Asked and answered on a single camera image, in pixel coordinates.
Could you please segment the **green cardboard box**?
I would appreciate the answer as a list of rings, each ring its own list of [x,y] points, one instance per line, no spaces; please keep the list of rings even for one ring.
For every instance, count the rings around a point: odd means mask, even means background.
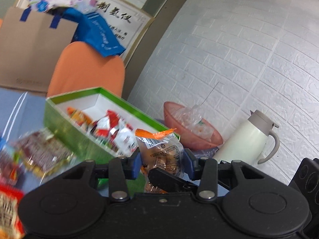
[[[139,128],[151,133],[168,129],[162,123],[102,87],[46,98],[44,126],[79,159],[93,159],[98,164],[107,163],[116,156],[116,152],[109,146],[100,145],[92,135],[71,120],[67,114],[68,107],[82,111],[93,120],[104,117],[107,110],[112,110],[123,117],[134,129]]]

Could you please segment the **brown yellow nut packet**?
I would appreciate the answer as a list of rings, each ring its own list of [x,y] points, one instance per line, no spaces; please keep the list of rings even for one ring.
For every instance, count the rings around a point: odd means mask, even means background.
[[[15,150],[25,168],[41,178],[57,173],[74,158],[73,151],[47,128],[19,138]]]

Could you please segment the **orange snack bag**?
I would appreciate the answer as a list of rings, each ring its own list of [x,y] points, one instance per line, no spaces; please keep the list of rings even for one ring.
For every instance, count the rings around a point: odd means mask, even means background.
[[[67,108],[67,114],[76,125],[84,130],[87,130],[87,128],[93,122],[93,120],[88,115],[73,107]]]

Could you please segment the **right orange chair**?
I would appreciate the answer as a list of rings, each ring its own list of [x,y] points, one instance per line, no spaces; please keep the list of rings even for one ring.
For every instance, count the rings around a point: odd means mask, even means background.
[[[121,97],[124,78],[119,56],[103,57],[85,42],[73,42],[62,51],[46,96],[102,87]]]

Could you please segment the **brown paper bag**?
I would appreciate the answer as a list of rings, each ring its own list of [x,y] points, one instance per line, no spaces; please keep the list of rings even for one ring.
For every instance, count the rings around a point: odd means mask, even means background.
[[[10,7],[1,25],[1,87],[46,93],[77,23]]]

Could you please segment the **red twist snack bag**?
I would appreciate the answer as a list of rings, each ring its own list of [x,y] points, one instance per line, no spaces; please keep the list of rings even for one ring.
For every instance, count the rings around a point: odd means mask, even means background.
[[[18,206],[24,194],[1,184],[1,238],[23,238],[24,230],[18,217]]]

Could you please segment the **white red chocolate packet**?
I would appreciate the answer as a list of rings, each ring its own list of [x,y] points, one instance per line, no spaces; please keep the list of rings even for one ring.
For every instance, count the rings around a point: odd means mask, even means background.
[[[94,122],[90,133],[100,145],[114,151],[115,157],[130,157],[138,148],[131,125],[112,110]]]

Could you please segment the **blue fabric bag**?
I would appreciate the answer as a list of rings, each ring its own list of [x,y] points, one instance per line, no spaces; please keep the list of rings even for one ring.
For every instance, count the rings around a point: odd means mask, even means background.
[[[83,14],[74,8],[67,8],[62,18],[78,24],[72,38],[73,42],[85,42],[103,57],[120,56],[125,51],[106,20],[98,12]]]

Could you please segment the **clear orange-top snack packet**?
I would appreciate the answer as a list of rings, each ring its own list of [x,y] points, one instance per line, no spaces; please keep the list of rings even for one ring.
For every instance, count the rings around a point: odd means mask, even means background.
[[[150,133],[143,129],[135,131],[138,148],[141,153],[141,171],[146,179],[146,193],[165,194],[166,191],[154,186],[148,179],[149,171],[159,167],[169,174],[181,177],[183,174],[183,145],[174,134],[174,129]]]

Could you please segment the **clear dried fruit packet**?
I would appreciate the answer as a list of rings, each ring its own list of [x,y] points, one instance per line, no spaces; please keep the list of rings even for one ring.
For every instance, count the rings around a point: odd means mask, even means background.
[[[6,144],[1,144],[1,184],[16,186],[23,175],[20,155]]]

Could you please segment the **white thermos jug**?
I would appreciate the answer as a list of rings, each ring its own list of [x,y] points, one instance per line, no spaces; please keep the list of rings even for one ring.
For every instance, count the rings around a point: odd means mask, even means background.
[[[240,160],[250,165],[261,165],[269,161],[280,147],[280,139],[273,131],[274,127],[279,128],[279,125],[264,113],[251,111],[250,117],[239,125],[213,158],[217,162]],[[273,137],[275,145],[265,158],[260,158],[269,136]]]

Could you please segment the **pink glass bowl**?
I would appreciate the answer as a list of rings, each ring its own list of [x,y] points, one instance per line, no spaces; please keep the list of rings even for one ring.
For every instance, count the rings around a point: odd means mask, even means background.
[[[203,118],[201,108],[192,108],[166,101],[164,103],[164,123],[179,134],[185,148],[195,151],[218,147],[223,138],[212,124]]]

